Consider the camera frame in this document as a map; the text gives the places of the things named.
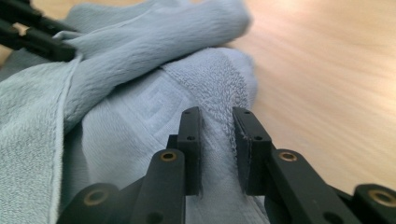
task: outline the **black bracket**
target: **black bracket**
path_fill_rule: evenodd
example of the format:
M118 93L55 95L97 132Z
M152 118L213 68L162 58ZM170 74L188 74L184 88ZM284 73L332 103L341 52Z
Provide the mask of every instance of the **black bracket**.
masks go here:
M94 184L67 205L57 224L183 224L185 197L201 188L198 107L182 113L179 134L151 158L146 175L125 189Z
M76 31L58 21L44 17L30 6L29 0L0 0L0 44L11 49L28 51L55 62L71 61L76 49L52 36L61 31ZM31 28L20 35L13 24Z
M333 189L299 153L276 149L254 114L233 109L239 182L265 195L271 223L396 223L396 191L360 185L353 196Z

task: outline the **wooden table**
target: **wooden table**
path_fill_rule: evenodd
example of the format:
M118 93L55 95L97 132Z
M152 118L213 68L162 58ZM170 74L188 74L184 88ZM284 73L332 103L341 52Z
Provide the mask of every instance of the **wooden table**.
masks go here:
M34 4L63 18L80 2ZM361 183L396 189L396 1L247 0L247 6L254 22L229 46L255 60L253 111L275 145L302 153L346 192Z

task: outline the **terry cloth towel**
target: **terry cloth towel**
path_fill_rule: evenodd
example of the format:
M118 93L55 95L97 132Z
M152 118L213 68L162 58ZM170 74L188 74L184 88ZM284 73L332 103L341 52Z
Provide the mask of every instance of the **terry cloth towel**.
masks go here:
M240 36L248 14L238 0L148 0L80 5L65 22L80 31L58 34L78 48L74 61L20 50L0 71L0 223L55 223L64 135L116 86Z
M232 107L251 108L252 70L235 49L204 49L117 87L67 137L64 203L90 184L123 189L145 175L152 155L178 132L181 112L199 106L203 194L187 198L186 223L268 223L263 199L239 187L233 146Z

